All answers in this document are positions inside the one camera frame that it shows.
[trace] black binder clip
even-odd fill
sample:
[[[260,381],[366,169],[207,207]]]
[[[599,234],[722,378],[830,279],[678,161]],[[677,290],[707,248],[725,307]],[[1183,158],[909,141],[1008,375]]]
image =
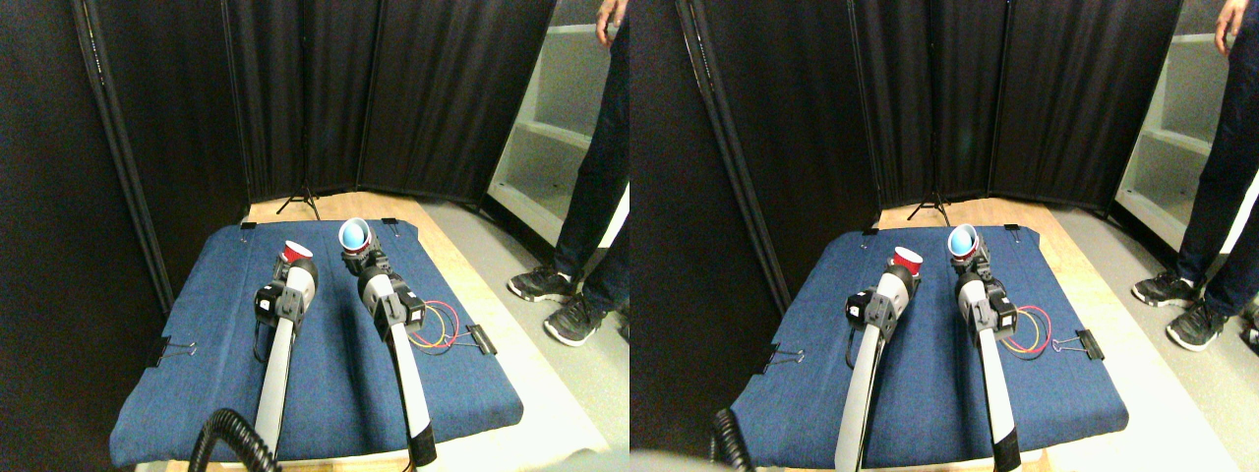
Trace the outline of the black binder clip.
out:
[[[1019,239],[1019,232],[1020,232],[1021,229],[1022,229],[1022,227],[1020,227],[1020,225],[1017,225],[1017,224],[1013,224],[1013,223],[1008,223],[1008,224],[1006,224],[1006,230],[1007,230],[1007,232],[1010,232],[1010,234],[1013,234],[1013,235],[1015,235],[1015,243],[1016,243],[1016,244],[1017,244],[1017,243],[1022,243],[1022,240],[1020,240],[1020,239]]]
[[[381,218],[380,223],[384,223],[385,225],[389,227],[389,229],[392,229],[394,232],[394,238],[402,237],[402,234],[398,234],[398,219],[397,218]]]
[[[485,334],[485,329],[481,325],[468,325],[468,334],[472,335],[472,341],[476,342],[476,346],[481,349],[481,355],[499,355],[499,350],[494,347],[490,335]]]
[[[799,364],[805,361],[803,349],[798,351],[783,351],[778,349],[778,342],[772,342],[765,345],[764,355],[765,355],[765,364],[762,365],[760,369],[758,371],[754,371],[753,374],[764,374],[769,371],[771,365],[786,364],[786,362]],[[791,357],[774,360],[774,357],[777,357],[778,355],[789,355]]]
[[[1064,344],[1071,341],[1080,341],[1080,346],[1084,349],[1063,346]],[[1105,360],[1105,355],[1102,354],[1102,346],[1098,346],[1098,340],[1093,337],[1093,334],[1089,332],[1089,330],[1075,331],[1075,337],[1069,340],[1054,340],[1054,352],[1061,351],[1080,351],[1088,354],[1089,360]]]
[[[253,222],[240,223],[240,242],[242,243],[248,243],[249,242],[249,233],[248,232],[252,230],[258,224],[253,223]]]
[[[167,346],[185,347],[186,350],[166,354]],[[149,350],[149,366],[156,368],[161,365],[161,360],[166,357],[191,356],[191,355],[196,355],[196,342],[174,344],[170,342],[170,336],[162,336],[157,341],[154,341],[152,347]]]
[[[879,234],[879,228],[869,228],[861,232],[861,249],[870,248],[870,237]]]

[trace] red cup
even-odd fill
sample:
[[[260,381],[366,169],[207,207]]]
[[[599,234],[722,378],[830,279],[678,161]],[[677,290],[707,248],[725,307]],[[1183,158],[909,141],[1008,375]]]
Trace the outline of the red cup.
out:
[[[909,273],[918,276],[918,269],[923,267],[923,257],[898,245],[896,252],[891,254],[891,263],[904,266]]]
[[[283,258],[285,262],[290,264],[297,259],[310,259],[312,256],[315,254],[311,253],[310,249],[306,249],[301,244],[297,244],[291,240],[285,242],[285,252],[279,253],[279,257]]]

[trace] sneaker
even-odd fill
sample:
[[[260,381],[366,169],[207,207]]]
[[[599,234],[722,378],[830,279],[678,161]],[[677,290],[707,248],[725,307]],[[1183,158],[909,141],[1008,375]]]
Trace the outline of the sneaker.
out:
[[[577,282],[564,278],[551,266],[543,266],[512,277],[507,281],[507,289],[530,302],[550,300],[563,303],[577,292]]]
[[[1149,306],[1175,305],[1188,308],[1194,306],[1197,291],[1182,281],[1175,271],[1167,271],[1155,278],[1137,282],[1132,286],[1132,295]]]
[[[543,327],[556,341],[577,347],[585,344],[603,323],[608,312],[598,311],[580,293],[543,321]]]
[[[1228,320],[1224,315],[1209,310],[1206,303],[1199,302],[1185,315],[1167,323],[1167,336],[1181,347],[1201,352],[1206,345],[1220,337]]]

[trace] floor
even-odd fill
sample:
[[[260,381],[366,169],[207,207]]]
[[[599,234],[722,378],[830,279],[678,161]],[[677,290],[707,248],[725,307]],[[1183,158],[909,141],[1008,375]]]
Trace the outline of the floor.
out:
[[[541,322],[559,303],[526,302],[506,287],[509,278],[539,266],[539,261],[483,214],[447,201],[419,203],[525,329],[612,451],[628,451],[630,345],[617,334],[619,317],[608,316],[582,347],[556,342]]]
[[[1181,349],[1167,339],[1167,323],[1183,308],[1155,308],[1129,292],[1137,281],[1165,268],[1115,225],[1074,208],[1050,208],[1063,228],[1137,321],[1158,354],[1243,471],[1259,471],[1259,355],[1241,340],[1243,320],[1234,317],[1204,352]]]

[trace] jeans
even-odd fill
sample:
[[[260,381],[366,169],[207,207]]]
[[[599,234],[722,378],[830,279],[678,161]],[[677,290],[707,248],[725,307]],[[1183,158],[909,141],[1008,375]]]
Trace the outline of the jeans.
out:
[[[603,86],[599,120],[582,167],[577,171],[568,216],[555,243],[555,269],[568,276],[579,274],[594,254],[612,223],[621,195],[630,184],[630,166],[624,152],[628,26],[628,21],[623,21],[612,43],[612,60]],[[623,237],[624,227],[603,261],[585,279],[585,300],[599,311],[618,310],[630,301],[630,250],[628,238]]]
[[[1259,171],[1259,1],[1246,8],[1241,33],[1229,53],[1229,82],[1220,107],[1215,143],[1199,177],[1194,213],[1176,263],[1196,286],[1224,248],[1246,189]],[[1259,205],[1250,210],[1241,237],[1206,287],[1206,307],[1238,315],[1259,293]]]

